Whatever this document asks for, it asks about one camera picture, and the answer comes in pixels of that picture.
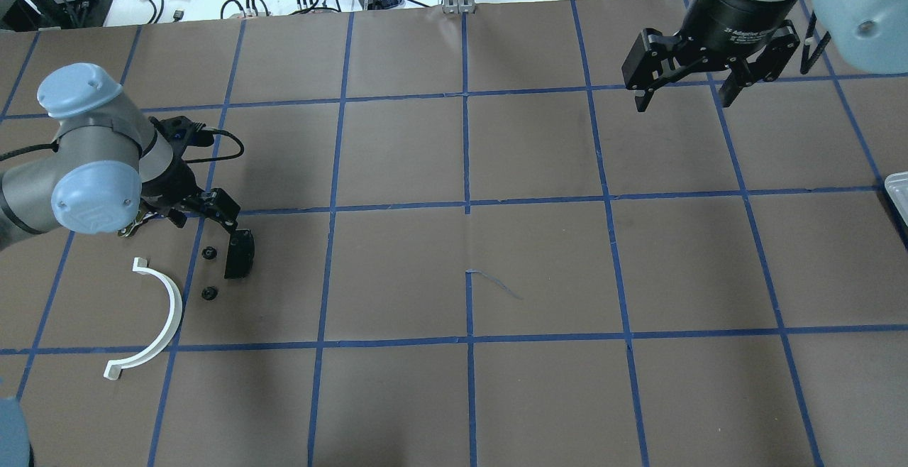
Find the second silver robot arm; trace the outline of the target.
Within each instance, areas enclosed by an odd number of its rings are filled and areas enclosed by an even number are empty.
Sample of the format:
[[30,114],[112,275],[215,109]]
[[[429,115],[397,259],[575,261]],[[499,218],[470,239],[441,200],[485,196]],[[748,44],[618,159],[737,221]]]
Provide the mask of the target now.
[[[800,0],[691,0],[677,33],[644,28],[622,64],[636,110],[656,91],[694,73],[729,75],[718,95],[730,106],[746,87],[775,81],[801,46],[789,20]],[[906,72],[907,0],[811,0],[807,36],[826,28],[814,50],[804,48],[800,72],[808,73],[826,47],[853,68],[876,75]]]

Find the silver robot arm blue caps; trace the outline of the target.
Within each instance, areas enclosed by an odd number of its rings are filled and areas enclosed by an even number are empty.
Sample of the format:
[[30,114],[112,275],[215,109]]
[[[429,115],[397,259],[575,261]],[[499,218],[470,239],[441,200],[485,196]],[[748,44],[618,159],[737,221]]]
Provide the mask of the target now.
[[188,147],[214,143],[211,128],[185,116],[146,116],[94,63],[55,70],[37,99],[60,127],[48,157],[2,172],[3,249],[60,227],[78,234],[126,230],[140,208],[177,226],[198,214],[236,231],[239,205],[221,189],[198,186],[184,159]]

